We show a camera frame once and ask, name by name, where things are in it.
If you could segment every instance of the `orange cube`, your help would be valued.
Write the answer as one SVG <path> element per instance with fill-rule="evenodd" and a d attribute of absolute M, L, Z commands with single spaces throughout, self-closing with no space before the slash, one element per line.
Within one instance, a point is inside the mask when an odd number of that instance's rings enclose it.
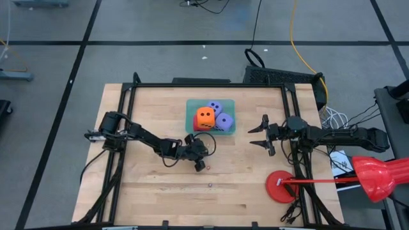
<path fill-rule="evenodd" d="M 195 114 L 193 117 L 193 131 L 210 131 L 210 128 L 199 128 L 197 125 L 197 116 Z"/>
<path fill-rule="evenodd" d="M 197 126 L 211 128 L 215 126 L 215 111 L 210 107 L 199 108 L 196 112 Z"/>

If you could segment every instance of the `yellow cable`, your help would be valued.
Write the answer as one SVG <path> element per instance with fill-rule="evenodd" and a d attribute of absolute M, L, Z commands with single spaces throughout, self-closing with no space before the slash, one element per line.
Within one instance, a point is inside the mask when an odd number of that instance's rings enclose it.
<path fill-rule="evenodd" d="M 308 65 L 308 63 L 304 60 L 304 58 L 302 58 L 301 54 L 298 52 L 297 48 L 295 48 L 294 45 L 294 41 L 293 41 L 293 25 L 294 25 L 294 14 L 295 14 L 295 9 L 297 8 L 297 0 L 294 0 L 294 8 L 293 8 L 293 12 L 291 13 L 291 20 L 289 22 L 289 40 L 291 42 L 291 46 L 293 47 L 294 51 L 297 53 L 298 57 L 301 59 L 301 61 L 306 65 L 306 67 L 308 67 L 308 69 L 310 69 L 312 71 L 312 73 L 316 74 L 317 71 L 315 71 L 313 68 L 311 68 L 311 66 Z M 326 100 L 328 103 L 328 89 L 327 89 L 327 85 L 325 85 L 325 82 L 322 78 L 320 78 L 320 81 L 322 83 L 322 86 L 324 87 L 325 90 L 325 96 L 326 96 Z M 323 108 L 323 112 L 325 112 L 325 109 L 327 107 L 327 104 L 324 105 Z"/>
<path fill-rule="evenodd" d="M 0 38 L 0 43 L 2 43 L 5 47 L 7 47 L 7 49 L 18 59 L 20 60 L 21 63 L 23 63 L 24 65 L 24 69 L 22 70 L 4 70 L 4 71 L 11 71 L 11 72 L 27 72 L 28 71 L 28 67 L 26 62 L 19 56 L 19 54 L 17 52 L 15 52 L 14 50 L 11 50 L 11 48 Z"/>

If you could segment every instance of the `red round base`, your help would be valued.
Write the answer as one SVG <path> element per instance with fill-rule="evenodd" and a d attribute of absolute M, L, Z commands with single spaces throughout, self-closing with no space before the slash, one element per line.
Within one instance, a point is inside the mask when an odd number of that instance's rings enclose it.
<path fill-rule="evenodd" d="M 266 180 L 266 189 L 268 195 L 277 202 L 280 203 L 291 203 L 295 200 L 295 197 L 292 197 L 286 188 L 284 188 L 284 184 L 280 183 L 277 185 L 279 179 L 287 180 L 292 178 L 293 175 L 287 171 L 275 171 L 270 174 Z M 297 185 L 290 185 L 291 189 L 298 194 L 298 186 Z"/>

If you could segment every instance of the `gray floor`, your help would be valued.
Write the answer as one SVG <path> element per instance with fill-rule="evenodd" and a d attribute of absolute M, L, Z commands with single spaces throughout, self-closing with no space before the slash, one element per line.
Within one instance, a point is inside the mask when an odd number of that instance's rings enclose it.
<path fill-rule="evenodd" d="M 200 8 L 181 8 L 180 0 L 103 0 L 90 40 L 250 40 L 258 1 L 236 0 L 220 15 Z M 71 0 L 64 9 L 12 6 L 11 40 L 82 40 L 95 1 Z M 209 8 L 223 2 L 210 0 Z M 0 38 L 6 37 L 6 0 L 0 1 Z M 409 40 L 405 0 L 378 1 L 396 40 Z M 289 40 L 292 1 L 263 1 L 257 40 Z M 299 1 L 295 40 L 385 41 L 385 33 L 367 0 Z M 56 141 L 26 227 L 69 224 L 89 143 L 106 83 L 131 81 L 137 71 L 143 82 L 171 82 L 173 77 L 223 78 L 242 82 L 248 46 L 88 46 L 66 106 Z M 0 98 L 15 112 L 0 135 L 0 228 L 13 229 L 54 121 L 77 46 L 14 46 L 35 74 L 33 82 L 0 81 Z M 396 85 L 405 77 L 390 46 L 299 46 L 313 68 L 323 72 L 329 106 L 349 117 L 373 104 L 373 89 Z M 266 66 L 309 73 L 290 46 L 258 45 Z M 409 47 L 400 47 L 409 60 Z M 20 63 L 11 55 L 2 68 Z M 383 128 L 380 118 L 362 124 Z M 345 148 L 349 155 L 390 159 Z M 383 228 L 379 213 L 351 210 L 344 217 L 353 226 Z"/>

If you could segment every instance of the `white cable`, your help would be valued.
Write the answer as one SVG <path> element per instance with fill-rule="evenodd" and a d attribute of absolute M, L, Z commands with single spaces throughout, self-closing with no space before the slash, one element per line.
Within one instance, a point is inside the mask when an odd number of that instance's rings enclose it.
<path fill-rule="evenodd" d="M 348 126 L 348 117 L 346 116 L 346 114 L 337 112 L 335 109 L 331 109 L 330 107 L 325 108 L 325 110 L 328 114 L 328 117 L 322 121 L 322 125 L 324 128 L 338 129 L 340 127 Z"/>
<path fill-rule="evenodd" d="M 10 2 L 12 0 L 7 0 L 8 1 L 8 29 L 7 29 L 7 42 L 6 42 L 6 46 L 4 46 L 4 49 L 0 55 L 0 61 L 2 60 L 4 54 L 6 54 L 6 51 L 8 50 L 7 46 L 8 46 L 8 42 L 10 41 L 10 31 L 12 30 L 11 27 L 11 21 L 12 21 L 12 7 Z"/>

